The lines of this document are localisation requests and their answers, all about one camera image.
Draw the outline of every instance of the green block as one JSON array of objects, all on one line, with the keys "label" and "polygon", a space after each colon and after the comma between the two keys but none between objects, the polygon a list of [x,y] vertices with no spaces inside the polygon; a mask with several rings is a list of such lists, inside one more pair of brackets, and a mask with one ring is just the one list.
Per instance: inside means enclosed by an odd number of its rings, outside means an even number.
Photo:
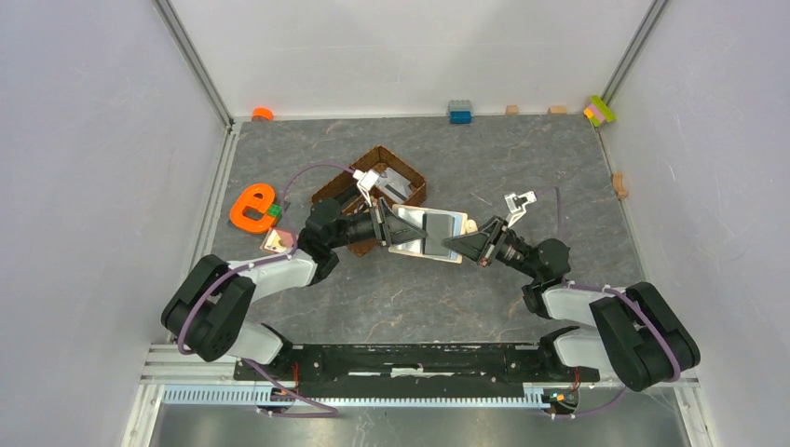
[{"label": "green block", "polygon": [[268,210],[266,210],[266,214],[279,219],[279,217],[282,216],[282,208],[280,208],[278,204],[274,203],[271,207],[269,207]]},{"label": "green block", "polygon": [[615,113],[612,112],[612,109],[610,109],[608,106],[606,106],[606,104],[604,103],[604,100],[602,100],[600,97],[598,97],[598,96],[591,96],[590,97],[590,102],[595,104],[595,106],[598,108],[598,110],[602,114],[604,114],[604,117],[606,118],[606,121],[611,123],[612,121],[617,119],[617,117],[615,116]]}]

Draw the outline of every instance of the white enclosure panel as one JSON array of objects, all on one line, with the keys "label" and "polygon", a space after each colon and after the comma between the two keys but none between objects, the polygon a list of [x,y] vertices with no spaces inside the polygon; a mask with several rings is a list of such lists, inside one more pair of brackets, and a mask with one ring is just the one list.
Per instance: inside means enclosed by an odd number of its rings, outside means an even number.
[{"label": "white enclosure panel", "polygon": [[581,110],[649,0],[173,0],[230,112]]},{"label": "white enclosure panel", "polygon": [[144,0],[4,2],[0,47],[0,445],[118,445],[223,128]]},{"label": "white enclosure panel", "polygon": [[790,4],[672,2],[604,131],[720,445],[787,445]]}]

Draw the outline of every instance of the small wooden block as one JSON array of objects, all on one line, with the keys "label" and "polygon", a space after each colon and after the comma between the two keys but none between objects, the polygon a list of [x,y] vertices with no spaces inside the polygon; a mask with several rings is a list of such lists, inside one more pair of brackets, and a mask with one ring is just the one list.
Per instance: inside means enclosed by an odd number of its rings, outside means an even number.
[{"label": "small wooden block", "polygon": [[615,188],[615,195],[618,199],[623,200],[628,196],[628,191],[622,187],[622,172],[612,174],[612,187]]}]

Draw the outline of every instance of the pink block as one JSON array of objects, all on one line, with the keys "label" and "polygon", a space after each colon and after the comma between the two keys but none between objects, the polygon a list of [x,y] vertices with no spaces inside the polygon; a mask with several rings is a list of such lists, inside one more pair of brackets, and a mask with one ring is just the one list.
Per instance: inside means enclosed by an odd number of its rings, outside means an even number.
[{"label": "pink block", "polygon": [[592,112],[596,118],[598,118],[598,121],[606,123],[606,117],[601,113],[600,110],[598,110],[598,107],[595,107],[595,104],[590,104],[587,106],[587,108],[590,109],[590,112]]}]

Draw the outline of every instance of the brown cardboard box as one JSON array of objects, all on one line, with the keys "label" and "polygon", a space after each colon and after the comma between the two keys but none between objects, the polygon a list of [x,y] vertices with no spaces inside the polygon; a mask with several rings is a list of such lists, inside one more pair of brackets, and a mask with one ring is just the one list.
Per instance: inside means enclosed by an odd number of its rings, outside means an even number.
[{"label": "brown cardboard box", "polygon": [[[410,205],[413,207],[422,205],[426,197],[428,197],[428,189],[426,186],[425,177],[423,177],[422,174],[417,172],[414,168],[409,166],[405,161],[401,160],[400,157],[392,154],[386,147],[376,146],[368,151],[367,154],[361,156],[359,160],[351,164],[352,169],[359,169],[363,171],[373,169],[379,173],[384,172],[387,167],[393,168],[411,183],[409,188],[412,190],[412,194],[405,201],[403,201],[403,205]],[[337,197],[340,195],[340,193],[346,191],[350,186],[356,184],[356,182],[357,181],[354,180],[354,177],[351,174],[343,171],[337,175],[337,177],[326,183],[320,190],[318,190],[318,192],[316,192],[316,194],[310,198],[310,203],[316,203],[323,198]],[[394,205],[392,199],[383,195],[376,187],[371,190],[371,197],[383,197],[390,206]],[[364,199],[361,196],[355,198],[353,202],[343,209],[343,214],[346,216],[352,214],[354,210],[358,209],[363,202]],[[375,247],[375,244],[376,241],[374,240],[358,242],[356,244],[349,245],[348,249],[357,256],[363,256],[365,253],[372,250]]]}]

